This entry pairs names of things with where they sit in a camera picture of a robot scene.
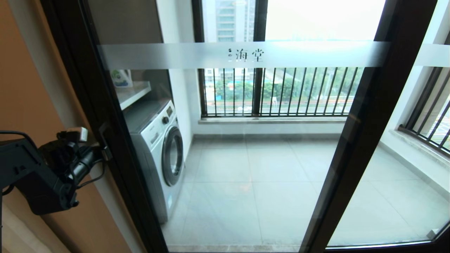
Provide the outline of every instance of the baseboard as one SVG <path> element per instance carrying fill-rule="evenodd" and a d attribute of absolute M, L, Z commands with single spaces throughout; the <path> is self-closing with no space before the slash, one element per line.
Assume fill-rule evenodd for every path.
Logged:
<path fill-rule="evenodd" d="M 440 186 L 433 179 L 431 179 L 429 176 L 427 176 L 425 173 L 423 173 L 419 168 L 414 166 L 412 163 L 410 163 L 408 160 L 403 158 L 401 155 L 399 155 L 397 152 L 395 152 L 393 149 L 391 149 L 389 146 L 387 146 L 383 142 L 379 142 L 378 146 L 380 148 L 382 148 L 384 151 L 386 151 L 388 154 L 390 154 L 393 158 L 395 158 L 395 160 L 400 162 L 403 166 L 408 168 L 416 176 L 418 176 L 420 179 L 422 179 L 426 184 L 428 184 L 431 188 L 433 188 L 433 190 L 435 190 L 439 195 L 441 195 L 447 201 L 450 201 L 450 193 L 446 189 L 444 189 L 444 187 Z"/>
<path fill-rule="evenodd" d="M 303 140 L 337 140 L 341 134 L 215 134 L 194 135 L 194 139 L 303 139 Z"/>

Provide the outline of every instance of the washing machine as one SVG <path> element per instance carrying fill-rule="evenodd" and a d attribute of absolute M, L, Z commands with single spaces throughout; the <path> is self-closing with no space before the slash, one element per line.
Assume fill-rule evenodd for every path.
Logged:
<path fill-rule="evenodd" d="M 165 223 L 180 194 L 185 167 L 173 103 L 138 101 L 124 116 L 159 222 Z"/>

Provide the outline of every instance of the tiled floor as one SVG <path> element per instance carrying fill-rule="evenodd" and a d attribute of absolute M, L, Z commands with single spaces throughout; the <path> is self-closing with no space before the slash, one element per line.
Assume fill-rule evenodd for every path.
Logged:
<path fill-rule="evenodd" d="M 337 140 L 195 140 L 162 230 L 171 251 L 296 252 Z M 449 202 L 377 148 L 330 245 L 426 239 Z"/>

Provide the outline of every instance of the white shelf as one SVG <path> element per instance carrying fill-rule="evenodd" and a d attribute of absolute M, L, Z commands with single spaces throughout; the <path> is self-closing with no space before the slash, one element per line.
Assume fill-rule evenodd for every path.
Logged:
<path fill-rule="evenodd" d="M 120 109 L 125 109 L 152 90 L 149 81 L 133 81 L 131 88 L 116 88 Z"/>

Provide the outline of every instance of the sky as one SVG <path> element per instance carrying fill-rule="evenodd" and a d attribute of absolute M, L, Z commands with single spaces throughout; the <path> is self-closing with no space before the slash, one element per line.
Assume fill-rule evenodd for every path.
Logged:
<path fill-rule="evenodd" d="M 385 0 L 269 0 L 266 41 L 372 41 Z"/>

